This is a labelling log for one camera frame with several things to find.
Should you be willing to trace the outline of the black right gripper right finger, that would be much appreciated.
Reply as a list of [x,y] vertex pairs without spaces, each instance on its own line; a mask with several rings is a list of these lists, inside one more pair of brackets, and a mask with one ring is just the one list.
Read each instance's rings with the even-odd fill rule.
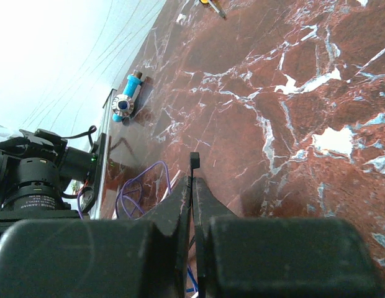
[[240,218],[192,182],[200,297],[384,297],[357,229],[331,218]]

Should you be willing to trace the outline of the black zip tie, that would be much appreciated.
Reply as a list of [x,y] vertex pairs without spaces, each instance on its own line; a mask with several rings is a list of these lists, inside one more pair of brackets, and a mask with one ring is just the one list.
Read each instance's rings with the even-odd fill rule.
[[200,168],[200,157],[198,152],[191,152],[189,156],[190,162],[190,185],[191,185],[191,205],[192,205],[192,217],[194,221],[194,239],[196,244],[196,253],[199,251],[199,247],[202,245],[202,227],[200,208],[197,195],[197,182],[194,177],[194,170]]

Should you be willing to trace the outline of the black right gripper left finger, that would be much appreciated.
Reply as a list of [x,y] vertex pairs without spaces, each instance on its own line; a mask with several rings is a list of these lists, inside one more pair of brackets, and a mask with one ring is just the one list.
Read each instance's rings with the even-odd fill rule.
[[184,297],[191,179],[137,220],[21,220],[0,238],[0,297]]

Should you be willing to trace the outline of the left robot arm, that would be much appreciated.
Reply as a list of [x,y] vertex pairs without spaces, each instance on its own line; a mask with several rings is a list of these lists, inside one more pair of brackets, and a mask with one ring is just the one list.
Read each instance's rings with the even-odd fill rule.
[[25,219],[77,219],[99,197],[107,135],[89,152],[69,137],[38,129],[0,142],[0,234]]

